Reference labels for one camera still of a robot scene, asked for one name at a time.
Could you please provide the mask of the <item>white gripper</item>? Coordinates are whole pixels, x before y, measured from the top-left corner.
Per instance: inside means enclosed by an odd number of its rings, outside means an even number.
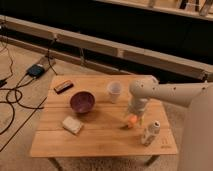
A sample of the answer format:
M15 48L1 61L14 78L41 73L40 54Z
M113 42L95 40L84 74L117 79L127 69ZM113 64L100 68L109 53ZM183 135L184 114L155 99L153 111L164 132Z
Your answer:
M144 122L144 111L148 100L146 98L132 97L128 102L128 108L125 112L125 118L131 118L132 114L138 116L138 123L142 126Z

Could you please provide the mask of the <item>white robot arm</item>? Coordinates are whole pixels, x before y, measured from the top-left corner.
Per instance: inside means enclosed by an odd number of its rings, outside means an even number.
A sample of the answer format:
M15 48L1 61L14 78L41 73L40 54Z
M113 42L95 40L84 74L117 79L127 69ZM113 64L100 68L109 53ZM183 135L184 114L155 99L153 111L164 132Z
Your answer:
M160 84L153 77L135 79L128 91L128 112L141 115L159 100L169 115L182 114L177 171L213 171L213 82Z

